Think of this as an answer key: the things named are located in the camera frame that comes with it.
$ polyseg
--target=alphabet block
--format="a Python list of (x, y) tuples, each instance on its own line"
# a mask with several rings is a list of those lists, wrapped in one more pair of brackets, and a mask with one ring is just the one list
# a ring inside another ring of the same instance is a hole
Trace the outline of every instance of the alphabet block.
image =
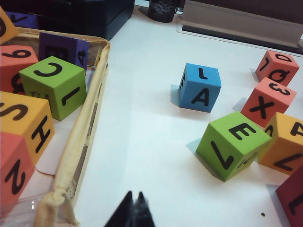
[(38, 62), (31, 46), (0, 46), (0, 90), (25, 95), (19, 71)]
[(284, 113), (296, 92), (264, 78), (253, 90), (241, 113), (253, 122), (265, 127), (271, 117), (276, 113)]
[(35, 165), (54, 135), (46, 99), (1, 91), (1, 132), (23, 136)]
[(23, 136), (1, 132), (1, 206), (16, 201), (34, 172)]
[(5, 43), (11, 38), (18, 35), (19, 31), (0, 7), (0, 44)]
[(256, 75), (259, 81), (267, 77), (287, 86), (298, 70), (299, 65), (291, 55), (267, 50), (256, 69)]
[(211, 112), (221, 89), (218, 69), (186, 63), (179, 86), (179, 107)]
[(40, 33), (39, 38), (39, 60), (55, 56), (69, 63), (78, 65), (86, 70), (89, 52), (89, 43), (87, 41)]
[(276, 113), (265, 132), (272, 140), (258, 156), (258, 163), (291, 175), (303, 165), (303, 120)]
[(61, 121), (83, 104), (84, 69), (54, 56), (19, 72), (27, 96), (49, 100), (53, 118)]
[(292, 227), (303, 226), (303, 166), (299, 167), (276, 194)]
[(270, 139), (240, 112), (233, 112), (208, 124), (196, 152), (227, 181), (250, 166)]
[(39, 28), (38, 16), (25, 13), (8, 12), (6, 14), (11, 22), (18, 27)]

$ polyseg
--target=purple block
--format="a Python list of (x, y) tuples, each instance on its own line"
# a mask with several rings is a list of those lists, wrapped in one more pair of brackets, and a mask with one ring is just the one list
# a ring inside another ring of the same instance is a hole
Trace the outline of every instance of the purple block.
[(55, 56), (82, 67), (86, 71), (88, 52), (89, 43), (87, 41), (62, 35), (40, 33), (39, 61), (49, 56)]
[(38, 17), (36, 15), (30, 15), (25, 13), (14, 13), (6, 11), (6, 14), (10, 18), (11, 22), (18, 27), (27, 28), (39, 28)]

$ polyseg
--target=white table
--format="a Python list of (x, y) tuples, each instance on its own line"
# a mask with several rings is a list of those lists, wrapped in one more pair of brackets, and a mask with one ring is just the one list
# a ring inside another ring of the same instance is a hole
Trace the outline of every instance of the white table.
[[(157, 227), (287, 227), (275, 189), (287, 175), (253, 162), (227, 182), (195, 155), (207, 124), (240, 111), (258, 84), (266, 48), (183, 34), (180, 19), (160, 23), (135, 7), (114, 36), (93, 148), (75, 213), (82, 227), (106, 224), (126, 193), (149, 201)], [(287, 115), (303, 112), (303, 57), (289, 88)], [(186, 63), (218, 68), (222, 89), (211, 113), (176, 105)]]

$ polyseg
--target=red block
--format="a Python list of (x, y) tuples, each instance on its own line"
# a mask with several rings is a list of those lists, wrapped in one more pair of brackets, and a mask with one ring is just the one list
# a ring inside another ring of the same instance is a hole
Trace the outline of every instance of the red block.
[(0, 46), (0, 90), (25, 95), (19, 71), (38, 62), (31, 46)]
[(276, 193), (292, 227), (303, 226), (303, 166), (298, 168)]
[(1, 132), (0, 205), (15, 202), (34, 172), (23, 136)]
[(276, 112), (284, 113), (297, 92), (264, 78), (252, 91), (241, 113), (265, 127)]
[(266, 51), (256, 69), (256, 75), (259, 81), (267, 77), (279, 84), (287, 86), (298, 70), (299, 65), (291, 55)]

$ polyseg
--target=green block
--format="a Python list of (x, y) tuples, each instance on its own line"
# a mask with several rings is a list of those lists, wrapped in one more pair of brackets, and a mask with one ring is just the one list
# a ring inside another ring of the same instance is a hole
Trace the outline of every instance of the green block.
[(54, 56), (19, 72), (27, 96), (48, 99), (52, 117), (61, 121), (86, 97), (84, 69)]
[(240, 112), (210, 122), (196, 152), (227, 181), (250, 166), (271, 139)]

